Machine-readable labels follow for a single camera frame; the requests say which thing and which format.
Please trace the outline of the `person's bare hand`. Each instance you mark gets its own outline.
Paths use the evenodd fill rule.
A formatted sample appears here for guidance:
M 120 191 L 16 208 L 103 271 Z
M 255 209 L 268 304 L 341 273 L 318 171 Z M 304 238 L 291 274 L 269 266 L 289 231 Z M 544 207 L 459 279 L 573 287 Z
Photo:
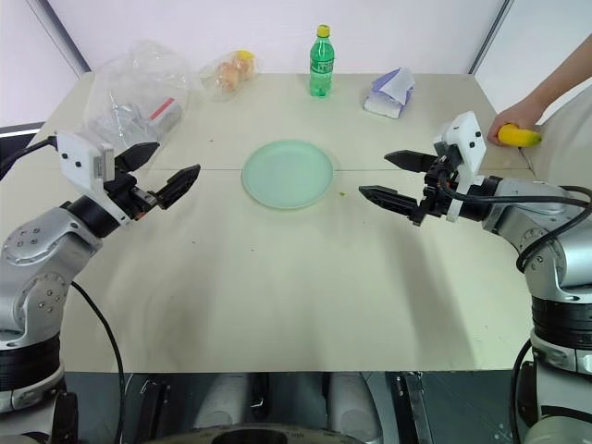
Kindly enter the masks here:
M 524 98 L 496 115 L 489 128 L 487 139 L 498 146 L 503 146 L 498 138 L 498 132 L 507 124 L 513 124 L 521 130 L 534 130 L 545 109 L 546 107 L 536 99 Z

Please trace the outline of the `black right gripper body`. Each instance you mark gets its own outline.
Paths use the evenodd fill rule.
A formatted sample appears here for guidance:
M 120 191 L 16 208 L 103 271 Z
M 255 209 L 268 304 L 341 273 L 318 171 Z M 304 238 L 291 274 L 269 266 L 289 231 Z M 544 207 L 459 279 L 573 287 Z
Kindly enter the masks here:
M 444 189 L 450 186 L 450 178 L 456 178 L 458 166 L 463 163 L 457 144 L 437 142 L 436 148 L 437 155 L 419 155 L 418 171 L 425 173 L 425 186 L 423 199 L 411 217 L 415 226 L 420 226 L 426 216 L 442 217 L 448 214 L 452 199 Z

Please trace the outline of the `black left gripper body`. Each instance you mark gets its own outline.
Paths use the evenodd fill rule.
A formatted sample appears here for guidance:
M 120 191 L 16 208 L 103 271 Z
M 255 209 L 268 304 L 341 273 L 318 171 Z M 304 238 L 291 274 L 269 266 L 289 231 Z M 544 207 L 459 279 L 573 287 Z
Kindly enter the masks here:
M 137 186 L 137 180 L 127 172 L 116 171 L 115 178 L 104 183 L 107 196 L 128 218 L 141 218 L 157 206 L 155 196 Z

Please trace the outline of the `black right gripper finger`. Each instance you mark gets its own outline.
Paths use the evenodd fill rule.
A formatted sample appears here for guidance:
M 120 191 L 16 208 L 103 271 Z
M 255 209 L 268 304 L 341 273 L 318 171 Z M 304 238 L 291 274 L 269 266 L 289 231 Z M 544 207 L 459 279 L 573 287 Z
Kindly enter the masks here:
M 438 158 L 432 154 L 424 154 L 410 150 L 400 150 L 384 155 L 384 159 L 406 171 L 427 173 Z
M 422 214 L 414 198 L 396 190 L 379 185 L 360 186 L 358 190 L 366 200 L 390 212 L 407 218 L 417 218 Z

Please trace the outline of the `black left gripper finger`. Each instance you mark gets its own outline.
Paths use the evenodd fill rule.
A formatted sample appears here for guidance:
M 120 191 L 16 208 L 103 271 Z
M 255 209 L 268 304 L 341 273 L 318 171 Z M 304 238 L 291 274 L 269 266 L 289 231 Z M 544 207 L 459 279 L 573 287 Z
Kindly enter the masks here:
M 160 147 L 159 142 L 141 142 L 115 157 L 115 171 L 130 173 L 143 167 Z
M 201 166 L 196 164 L 185 167 L 170 177 L 163 188 L 153 193 L 158 206 L 161 209 L 168 209 L 176 203 L 191 189 L 198 179 L 200 171 Z

